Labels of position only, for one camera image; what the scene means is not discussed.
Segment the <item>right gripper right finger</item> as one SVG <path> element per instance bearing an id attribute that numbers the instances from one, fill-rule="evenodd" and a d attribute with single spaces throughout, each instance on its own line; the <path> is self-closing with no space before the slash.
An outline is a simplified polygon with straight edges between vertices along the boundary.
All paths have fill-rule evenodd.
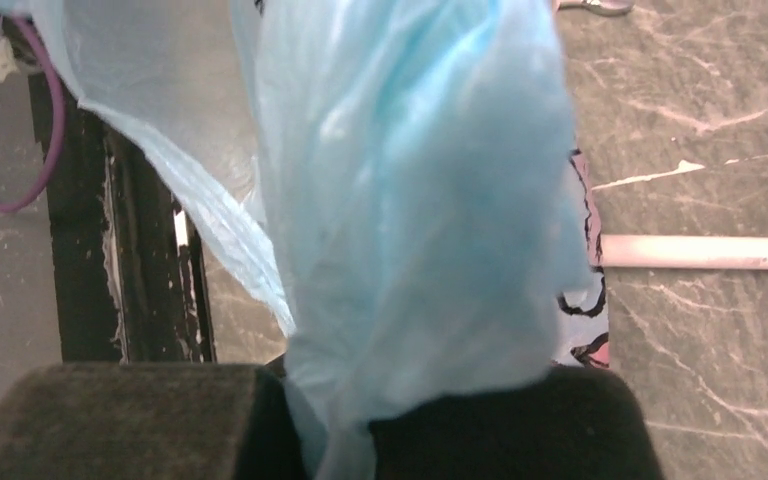
<path id="1" fill-rule="evenodd" d="M 449 396 L 370 425 L 379 479 L 662 479 L 617 375 L 557 366 L 516 390 Z"/>

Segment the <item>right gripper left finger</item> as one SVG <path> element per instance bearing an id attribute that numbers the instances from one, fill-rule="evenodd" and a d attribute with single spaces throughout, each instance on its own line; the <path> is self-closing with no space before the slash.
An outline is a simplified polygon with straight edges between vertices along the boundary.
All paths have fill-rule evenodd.
<path id="1" fill-rule="evenodd" d="M 256 365 L 72 363 L 0 402 L 0 479 L 302 479 L 281 381 Z"/>

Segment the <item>light blue plastic bag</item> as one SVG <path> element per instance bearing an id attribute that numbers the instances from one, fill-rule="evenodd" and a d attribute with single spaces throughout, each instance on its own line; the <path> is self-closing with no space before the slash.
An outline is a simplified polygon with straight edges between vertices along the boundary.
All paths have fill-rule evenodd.
<path id="1" fill-rule="evenodd" d="M 370 479 L 368 426 L 542 379 L 590 282 L 547 1 L 0 1 L 147 154 L 288 339 L 315 479 Z M 163 109 L 164 40 L 231 33 L 258 146 L 244 201 Z"/>

